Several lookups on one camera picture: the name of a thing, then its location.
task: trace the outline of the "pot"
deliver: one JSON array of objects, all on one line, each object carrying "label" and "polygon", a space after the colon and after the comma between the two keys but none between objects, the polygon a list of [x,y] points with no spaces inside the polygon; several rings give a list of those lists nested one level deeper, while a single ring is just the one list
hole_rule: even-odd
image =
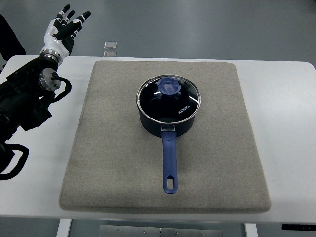
[{"label": "pot", "polygon": [[192,126],[201,104],[200,93],[186,78],[161,75],[143,83],[136,103],[143,127],[162,138],[163,189],[173,194],[178,190],[176,138]]}]

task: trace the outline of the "white table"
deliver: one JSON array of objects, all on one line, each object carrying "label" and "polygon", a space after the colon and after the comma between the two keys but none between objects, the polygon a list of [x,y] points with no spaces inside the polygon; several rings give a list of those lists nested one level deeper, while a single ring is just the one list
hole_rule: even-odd
[{"label": "white table", "polygon": [[[0,83],[35,57],[11,58],[0,75]],[[18,176],[0,181],[0,216],[238,223],[316,222],[316,71],[306,62],[219,60],[232,62],[237,67],[271,197],[270,211],[261,214],[126,215],[60,209],[58,199],[64,173],[92,67],[98,60],[198,61],[67,57],[58,74],[71,81],[71,93],[49,107],[53,117],[48,121],[27,132],[19,129],[9,140],[9,143],[28,147],[30,155]]]}]

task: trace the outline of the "blue handle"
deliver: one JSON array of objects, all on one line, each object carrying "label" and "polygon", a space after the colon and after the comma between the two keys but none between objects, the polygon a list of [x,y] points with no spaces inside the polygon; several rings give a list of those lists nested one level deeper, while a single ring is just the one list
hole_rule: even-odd
[{"label": "blue handle", "polygon": [[161,138],[163,146],[163,189],[168,194],[174,194],[178,190],[177,132],[162,131]]}]

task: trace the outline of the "glass lid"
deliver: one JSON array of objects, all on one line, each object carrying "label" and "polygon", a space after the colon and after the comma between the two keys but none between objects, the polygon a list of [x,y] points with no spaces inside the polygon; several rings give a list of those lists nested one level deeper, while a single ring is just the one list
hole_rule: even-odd
[{"label": "glass lid", "polygon": [[145,82],[136,100],[139,110],[149,119],[159,123],[180,123],[194,116],[201,97],[188,79],[161,75]]}]

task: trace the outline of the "handle hole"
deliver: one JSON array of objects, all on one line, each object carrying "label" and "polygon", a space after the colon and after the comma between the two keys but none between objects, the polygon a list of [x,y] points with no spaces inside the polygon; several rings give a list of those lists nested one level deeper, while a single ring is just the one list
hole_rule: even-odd
[{"label": "handle hole", "polygon": [[167,178],[167,187],[169,189],[173,189],[174,188],[174,181],[173,181],[173,177],[172,176],[169,176]]}]

